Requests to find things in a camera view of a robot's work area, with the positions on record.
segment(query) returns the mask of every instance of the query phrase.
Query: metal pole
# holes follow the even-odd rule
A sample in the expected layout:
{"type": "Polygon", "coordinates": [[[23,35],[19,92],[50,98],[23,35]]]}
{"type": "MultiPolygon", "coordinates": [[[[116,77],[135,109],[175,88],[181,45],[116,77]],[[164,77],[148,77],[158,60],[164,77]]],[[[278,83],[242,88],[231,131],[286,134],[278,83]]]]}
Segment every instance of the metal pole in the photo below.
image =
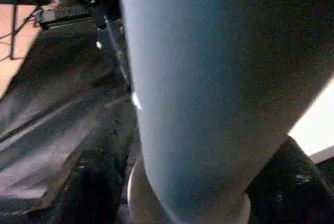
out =
{"type": "Polygon", "coordinates": [[[11,21],[11,36],[10,36],[10,53],[9,58],[14,60],[14,50],[15,50],[15,36],[16,36],[16,18],[17,18],[17,0],[13,0],[12,8],[12,21],[11,21]]]}
{"type": "Polygon", "coordinates": [[[227,221],[333,74],[332,0],[122,4],[149,183],[175,222],[227,221]]]}

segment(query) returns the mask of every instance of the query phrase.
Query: wooden floor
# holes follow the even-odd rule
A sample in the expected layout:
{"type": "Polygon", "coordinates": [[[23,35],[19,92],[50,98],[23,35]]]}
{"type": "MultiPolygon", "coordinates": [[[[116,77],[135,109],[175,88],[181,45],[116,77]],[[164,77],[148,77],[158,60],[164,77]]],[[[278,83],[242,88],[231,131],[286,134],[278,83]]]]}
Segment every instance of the wooden floor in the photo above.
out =
{"type": "MultiPolygon", "coordinates": [[[[21,24],[23,20],[32,12],[33,6],[19,6],[17,24],[21,24]]],[[[0,5],[0,37],[11,32],[11,6],[0,5]]],[[[33,42],[38,33],[38,29],[32,24],[26,25],[16,37],[15,57],[25,57],[29,46],[33,42]]],[[[0,59],[9,54],[10,37],[0,40],[0,59]]],[[[11,77],[17,72],[23,60],[5,60],[0,62],[0,97],[7,88],[11,77]]]]}
{"type": "MultiPolygon", "coordinates": [[[[19,7],[18,23],[29,15],[32,6],[19,7]]],[[[0,5],[0,36],[10,32],[11,6],[0,5]]],[[[24,57],[38,29],[26,25],[16,39],[15,57],[24,57]]],[[[0,41],[0,58],[9,53],[10,37],[0,41]]],[[[0,97],[23,60],[0,62],[0,97]]],[[[315,162],[334,156],[334,80],[291,130],[290,135],[315,162]]]]}

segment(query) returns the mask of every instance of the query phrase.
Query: black cloth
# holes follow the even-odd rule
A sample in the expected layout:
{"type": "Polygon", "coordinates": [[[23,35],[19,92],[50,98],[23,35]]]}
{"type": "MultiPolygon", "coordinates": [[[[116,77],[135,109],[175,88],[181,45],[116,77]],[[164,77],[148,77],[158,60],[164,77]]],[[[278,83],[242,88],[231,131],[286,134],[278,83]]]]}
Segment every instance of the black cloth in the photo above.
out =
{"type": "Polygon", "coordinates": [[[89,22],[43,31],[0,101],[0,223],[113,223],[136,113],[89,22]]]}

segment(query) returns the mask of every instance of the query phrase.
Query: black fabric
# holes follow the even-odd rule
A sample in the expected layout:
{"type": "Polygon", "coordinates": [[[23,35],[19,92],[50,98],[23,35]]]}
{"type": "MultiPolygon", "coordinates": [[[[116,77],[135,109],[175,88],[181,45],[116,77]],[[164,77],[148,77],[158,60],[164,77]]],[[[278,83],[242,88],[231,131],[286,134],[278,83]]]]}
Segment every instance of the black fabric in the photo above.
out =
{"type": "Polygon", "coordinates": [[[0,101],[0,223],[112,223],[136,113],[90,23],[40,33],[0,101]]]}
{"type": "Polygon", "coordinates": [[[332,185],[291,138],[276,152],[247,192],[252,212],[260,223],[333,221],[332,185]]]}

